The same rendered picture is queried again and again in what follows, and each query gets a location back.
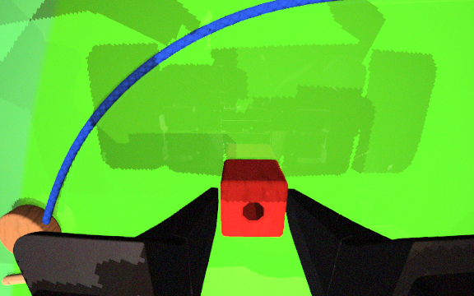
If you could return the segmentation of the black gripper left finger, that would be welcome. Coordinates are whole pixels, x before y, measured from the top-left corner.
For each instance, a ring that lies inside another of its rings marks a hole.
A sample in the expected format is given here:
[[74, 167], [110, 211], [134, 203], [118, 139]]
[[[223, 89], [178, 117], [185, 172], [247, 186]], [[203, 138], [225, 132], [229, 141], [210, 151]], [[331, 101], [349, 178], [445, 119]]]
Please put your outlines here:
[[210, 187], [136, 237], [31, 232], [13, 256], [33, 296], [201, 296], [214, 243], [219, 191]]

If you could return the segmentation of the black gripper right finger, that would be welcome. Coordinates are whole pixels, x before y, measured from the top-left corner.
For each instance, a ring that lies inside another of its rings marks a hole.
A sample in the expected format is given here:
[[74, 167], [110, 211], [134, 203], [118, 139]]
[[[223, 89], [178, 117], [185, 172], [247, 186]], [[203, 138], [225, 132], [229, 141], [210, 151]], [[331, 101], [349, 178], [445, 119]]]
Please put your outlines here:
[[390, 239], [294, 188], [286, 217], [312, 296], [408, 296], [421, 276], [474, 272], [474, 234]]

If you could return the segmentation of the round wooden button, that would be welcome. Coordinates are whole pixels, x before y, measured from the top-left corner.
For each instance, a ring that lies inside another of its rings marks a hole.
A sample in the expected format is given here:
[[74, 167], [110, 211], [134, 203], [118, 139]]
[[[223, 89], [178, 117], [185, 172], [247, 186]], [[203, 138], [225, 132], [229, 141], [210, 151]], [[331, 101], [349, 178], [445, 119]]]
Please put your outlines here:
[[15, 241], [31, 232], [59, 232], [60, 225], [52, 216], [48, 225], [43, 224], [44, 209], [31, 204], [18, 206], [0, 218], [0, 241], [13, 253]]

